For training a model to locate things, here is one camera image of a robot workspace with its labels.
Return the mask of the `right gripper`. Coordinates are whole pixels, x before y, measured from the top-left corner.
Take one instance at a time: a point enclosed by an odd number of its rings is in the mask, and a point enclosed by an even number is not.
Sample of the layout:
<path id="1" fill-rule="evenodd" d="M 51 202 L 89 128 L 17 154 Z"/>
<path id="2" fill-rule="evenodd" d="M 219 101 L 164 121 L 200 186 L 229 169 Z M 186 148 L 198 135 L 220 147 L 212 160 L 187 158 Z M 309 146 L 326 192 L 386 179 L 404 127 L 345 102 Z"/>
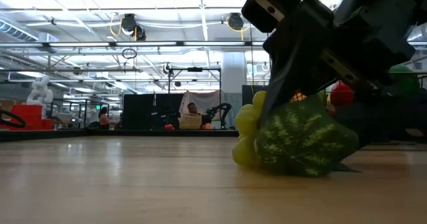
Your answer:
<path id="1" fill-rule="evenodd" d="M 267 120 L 295 91 L 313 95 L 342 80 L 350 87 L 392 83 L 388 69 L 414 54 L 410 28 L 426 18 L 426 0 L 342 0 L 329 10 L 318 0 L 297 0 L 297 24 L 281 23 L 264 43 L 272 76 L 263 106 Z M 426 137 L 426 90 L 335 108 L 335 119 L 358 144 L 403 141 L 407 130 Z"/>

